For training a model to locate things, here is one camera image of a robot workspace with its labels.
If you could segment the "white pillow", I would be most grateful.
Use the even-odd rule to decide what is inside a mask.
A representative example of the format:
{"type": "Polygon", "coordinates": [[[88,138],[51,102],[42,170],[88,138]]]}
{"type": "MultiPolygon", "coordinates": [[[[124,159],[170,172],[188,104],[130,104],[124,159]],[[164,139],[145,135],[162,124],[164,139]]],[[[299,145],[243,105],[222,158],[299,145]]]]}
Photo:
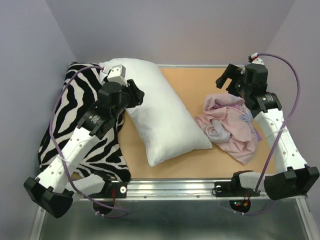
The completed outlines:
{"type": "Polygon", "coordinates": [[[126,111],[144,143],[151,167],[193,150],[213,147],[157,64],[136,58],[114,58],[99,65],[106,71],[124,66],[125,78],[134,80],[144,92],[142,105],[126,111]]]}

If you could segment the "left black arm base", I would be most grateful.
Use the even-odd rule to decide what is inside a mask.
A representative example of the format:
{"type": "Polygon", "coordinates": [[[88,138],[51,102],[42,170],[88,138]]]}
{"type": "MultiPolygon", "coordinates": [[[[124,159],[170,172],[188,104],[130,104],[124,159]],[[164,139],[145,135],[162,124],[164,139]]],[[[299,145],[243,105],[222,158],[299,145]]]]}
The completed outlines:
{"type": "Polygon", "coordinates": [[[119,206],[116,206],[116,200],[127,197],[127,188],[127,182],[109,181],[101,192],[90,194],[89,197],[95,199],[96,202],[109,206],[104,207],[93,202],[92,207],[95,214],[103,218],[120,218],[128,215],[124,209],[115,210],[115,208],[119,208],[119,206]]]}

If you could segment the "purple princess pillowcase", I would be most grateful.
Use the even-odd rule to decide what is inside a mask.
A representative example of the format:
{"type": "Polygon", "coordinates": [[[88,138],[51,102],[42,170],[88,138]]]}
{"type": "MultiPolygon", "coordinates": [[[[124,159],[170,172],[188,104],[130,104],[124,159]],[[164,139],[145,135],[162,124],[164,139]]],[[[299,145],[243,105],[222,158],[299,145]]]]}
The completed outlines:
{"type": "Polygon", "coordinates": [[[210,142],[242,165],[252,160],[262,140],[253,120],[245,100],[229,93],[208,94],[203,113],[195,117],[210,142]]]}

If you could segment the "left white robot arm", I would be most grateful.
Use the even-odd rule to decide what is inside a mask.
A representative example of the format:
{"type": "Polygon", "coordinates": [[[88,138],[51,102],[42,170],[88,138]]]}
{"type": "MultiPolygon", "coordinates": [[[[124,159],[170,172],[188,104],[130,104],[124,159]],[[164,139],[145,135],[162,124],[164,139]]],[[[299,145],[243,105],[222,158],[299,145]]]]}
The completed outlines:
{"type": "Polygon", "coordinates": [[[106,197],[112,194],[112,181],[102,171],[76,181],[72,181],[71,174],[88,152],[116,126],[125,109],[143,103],[144,95],[132,79],[124,85],[106,82],[53,162],[37,177],[28,177],[24,182],[31,200],[58,219],[81,198],[90,200],[92,195],[106,197]]]}

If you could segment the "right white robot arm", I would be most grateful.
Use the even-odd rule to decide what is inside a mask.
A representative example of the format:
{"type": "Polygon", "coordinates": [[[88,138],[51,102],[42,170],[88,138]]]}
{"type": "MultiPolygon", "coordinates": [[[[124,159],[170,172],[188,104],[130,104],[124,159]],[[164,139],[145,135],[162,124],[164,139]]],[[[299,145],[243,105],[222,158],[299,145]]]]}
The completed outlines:
{"type": "Polygon", "coordinates": [[[282,105],[275,93],[267,91],[268,69],[263,63],[250,63],[244,68],[229,64],[216,80],[221,89],[230,79],[227,92],[241,97],[254,120],[263,131],[270,153],[275,160],[276,174],[238,171],[230,182],[231,192],[242,195],[248,189],[264,192],[271,200],[304,196],[320,177],[317,167],[311,167],[299,153],[285,125],[282,105]]]}

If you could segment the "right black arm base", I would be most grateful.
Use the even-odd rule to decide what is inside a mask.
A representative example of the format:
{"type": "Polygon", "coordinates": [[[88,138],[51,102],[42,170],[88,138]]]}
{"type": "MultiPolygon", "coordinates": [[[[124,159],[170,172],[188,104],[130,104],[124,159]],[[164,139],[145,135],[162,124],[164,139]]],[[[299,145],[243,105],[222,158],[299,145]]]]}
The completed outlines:
{"type": "Polygon", "coordinates": [[[241,197],[240,200],[229,200],[229,205],[236,213],[245,215],[251,208],[251,197],[259,197],[260,193],[252,188],[241,186],[240,175],[252,173],[252,170],[235,172],[231,181],[221,181],[214,184],[211,193],[215,197],[241,197]]]}

